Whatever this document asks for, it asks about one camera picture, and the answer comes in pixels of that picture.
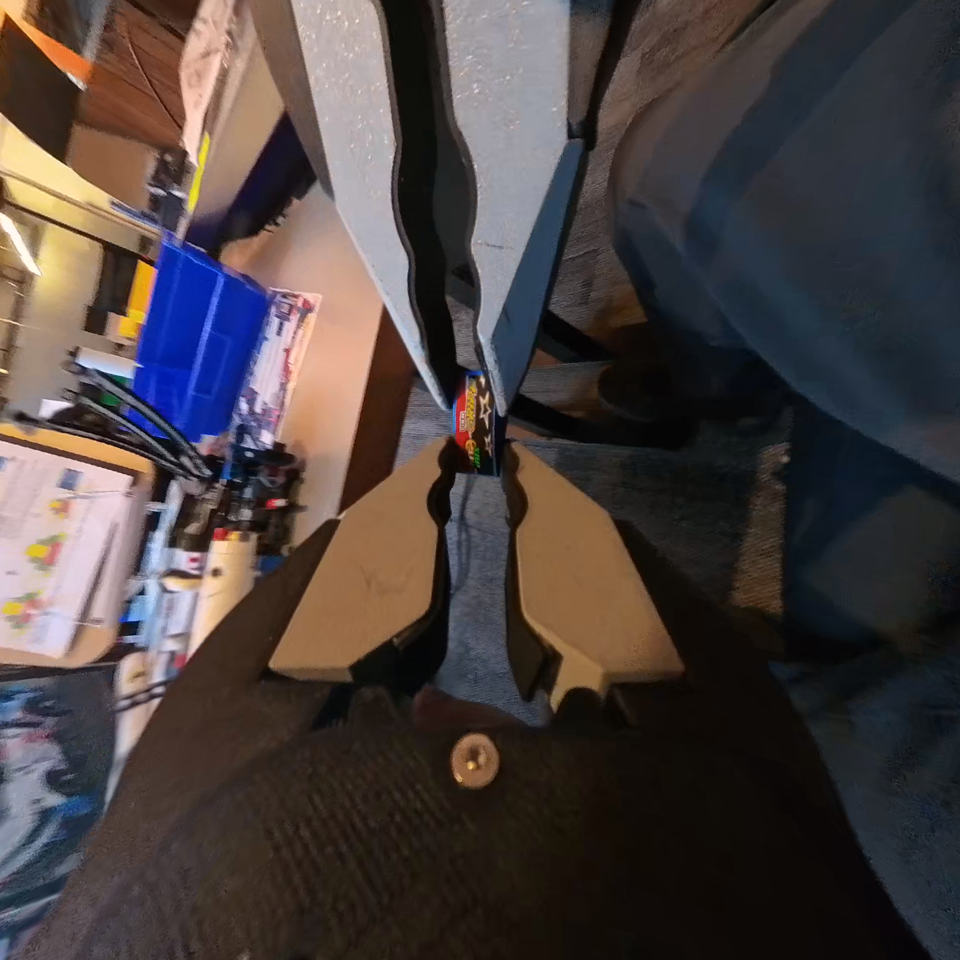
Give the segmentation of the shiny sticker sheet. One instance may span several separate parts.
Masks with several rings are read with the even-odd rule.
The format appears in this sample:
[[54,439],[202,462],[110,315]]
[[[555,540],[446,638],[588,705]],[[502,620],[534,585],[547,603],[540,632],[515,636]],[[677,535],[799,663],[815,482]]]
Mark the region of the shiny sticker sheet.
[[250,356],[229,426],[243,450],[269,450],[281,439],[322,296],[270,289],[267,313]]

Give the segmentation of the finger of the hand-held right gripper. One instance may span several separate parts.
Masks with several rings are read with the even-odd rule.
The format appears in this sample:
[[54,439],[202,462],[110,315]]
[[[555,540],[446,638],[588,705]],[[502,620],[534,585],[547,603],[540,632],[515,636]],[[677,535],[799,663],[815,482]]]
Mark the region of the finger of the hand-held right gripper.
[[570,6],[441,4],[453,114],[475,181],[475,335],[501,415],[536,349],[584,156],[570,138]]
[[401,129],[382,7],[294,1],[292,10],[334,204],[426,389],[449,409],[452,362],[430,355],[402,235]]

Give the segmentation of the toy brick car model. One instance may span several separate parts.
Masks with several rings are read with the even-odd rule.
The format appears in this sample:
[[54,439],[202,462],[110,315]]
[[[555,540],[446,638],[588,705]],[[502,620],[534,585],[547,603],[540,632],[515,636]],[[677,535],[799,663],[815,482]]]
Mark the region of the toy brick car model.
[[11,413],[30,433],[103,443],[153,468],[143,541],[127,584],[123,646],[149,653],[150,678],[121,710],[158,700],[201,643],[289,551],[303,462],[284,443],[253,440],[245,424],[196,443],[121,378],[78,350],[63,368],[76,384],[52,414]]

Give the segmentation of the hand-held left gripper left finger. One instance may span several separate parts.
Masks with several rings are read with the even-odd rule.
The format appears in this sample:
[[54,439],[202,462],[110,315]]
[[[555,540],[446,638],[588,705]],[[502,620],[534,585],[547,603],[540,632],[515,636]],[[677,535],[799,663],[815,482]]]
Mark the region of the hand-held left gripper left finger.
[[270,657],[296,681],[419,685],[447,651],[455,443],[438,438],[337,518]]

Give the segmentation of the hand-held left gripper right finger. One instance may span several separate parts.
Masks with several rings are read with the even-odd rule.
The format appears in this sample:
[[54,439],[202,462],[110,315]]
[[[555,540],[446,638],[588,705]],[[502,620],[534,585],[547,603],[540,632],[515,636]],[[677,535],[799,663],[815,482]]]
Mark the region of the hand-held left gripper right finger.
[[612,516],[523,445],[504,448],[506,647],[520,697],[673,681],[686,668]]

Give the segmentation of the black chair base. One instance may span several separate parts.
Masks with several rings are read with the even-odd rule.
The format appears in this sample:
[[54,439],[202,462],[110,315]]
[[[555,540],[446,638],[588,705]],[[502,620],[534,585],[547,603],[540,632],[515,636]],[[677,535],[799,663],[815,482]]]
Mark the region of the black chair base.
[[645,321],[597,339],[547,310],[508,432],[628,450],[676,451],[693,440],[697,417],[673,379]]

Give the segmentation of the person's grey pants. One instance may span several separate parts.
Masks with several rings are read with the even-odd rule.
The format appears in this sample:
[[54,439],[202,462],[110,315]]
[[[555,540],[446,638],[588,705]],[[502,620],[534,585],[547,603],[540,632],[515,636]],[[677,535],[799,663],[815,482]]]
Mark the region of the person's grey pants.
[[958,2],[773,2],[611,164],[677,399],[792,409],[792,659],[958,621],[958,43]]

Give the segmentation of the blue plastic bin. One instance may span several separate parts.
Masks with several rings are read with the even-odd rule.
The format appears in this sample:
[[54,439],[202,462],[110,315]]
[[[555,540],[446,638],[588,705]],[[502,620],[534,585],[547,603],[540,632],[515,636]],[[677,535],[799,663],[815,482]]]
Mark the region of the blue plastic bin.
[[132,390],[197,443],[230,426],[269,294],[171,236],[161,243],[155,271]]

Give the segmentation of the small blue stickered brick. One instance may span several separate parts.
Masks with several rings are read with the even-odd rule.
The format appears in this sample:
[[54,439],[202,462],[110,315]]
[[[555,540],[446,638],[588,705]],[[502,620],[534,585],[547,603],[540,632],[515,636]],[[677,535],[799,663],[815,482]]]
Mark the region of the small blue stickered brick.
[[466,369],[455,395],[451,432],[460,473],[498,477],[505,425],[491,382],[480,369]]

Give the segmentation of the dark toy set box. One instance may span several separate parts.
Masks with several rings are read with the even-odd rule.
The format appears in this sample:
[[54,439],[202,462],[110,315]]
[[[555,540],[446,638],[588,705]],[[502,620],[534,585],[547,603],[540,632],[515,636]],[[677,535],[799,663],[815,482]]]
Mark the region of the dark toy set box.
[[106,806],[114,671],[12,671],[1,684],[1,905],[58,892]]

